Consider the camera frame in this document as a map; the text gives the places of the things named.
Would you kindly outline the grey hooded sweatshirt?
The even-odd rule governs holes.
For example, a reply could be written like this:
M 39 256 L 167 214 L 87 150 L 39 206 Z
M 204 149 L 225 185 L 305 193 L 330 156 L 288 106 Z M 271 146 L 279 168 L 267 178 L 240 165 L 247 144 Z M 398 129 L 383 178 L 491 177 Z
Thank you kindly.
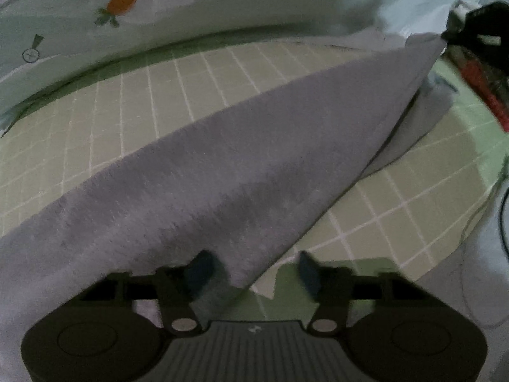
M 153 272 L 209 250 L 196 302 L 220 312 L 358 180 L 399 159 L 447 112 L 429 77 L 439 35 L 352 60 L 230 106 L 112 163 L 1 239 L 1 378 L 44 315 L 110 272 Z

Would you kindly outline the white carrot print storage bag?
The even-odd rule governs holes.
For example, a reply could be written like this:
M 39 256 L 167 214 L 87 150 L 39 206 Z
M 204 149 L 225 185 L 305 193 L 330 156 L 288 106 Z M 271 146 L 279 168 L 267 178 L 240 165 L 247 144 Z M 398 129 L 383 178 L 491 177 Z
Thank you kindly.
M 409 35 L 437 30 L 456 1 L 1 0 L 1 128 L 68 79 L 159 46 L 244 29 Z

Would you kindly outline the red folded garment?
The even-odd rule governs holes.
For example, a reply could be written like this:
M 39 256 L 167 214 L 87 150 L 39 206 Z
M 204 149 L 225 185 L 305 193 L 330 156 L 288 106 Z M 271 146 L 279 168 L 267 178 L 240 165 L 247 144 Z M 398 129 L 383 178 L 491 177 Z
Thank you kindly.
M 471 89 L 490 109 L 504 132 L 508 132 L 508 82 L 472 52 L 461 50 L 460 72 Z

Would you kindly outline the green cutting mat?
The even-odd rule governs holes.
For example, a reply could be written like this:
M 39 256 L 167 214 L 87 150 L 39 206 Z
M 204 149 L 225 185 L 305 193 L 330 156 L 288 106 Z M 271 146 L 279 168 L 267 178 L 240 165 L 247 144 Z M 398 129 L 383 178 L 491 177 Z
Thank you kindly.
M 1 140 L 1 231 L 7 233 L 127 153 L 263 91 L 365 56 L 298 43 L 167 50 L 73 82 Z M 404 157 L 359 182 L 226 314 L 229 320 L 306 321 L 294 259 L 398 270 L 418 279 L 458 246 L 498 179 L 508 135 L 446 60 L 457 88 L 446 116 Z

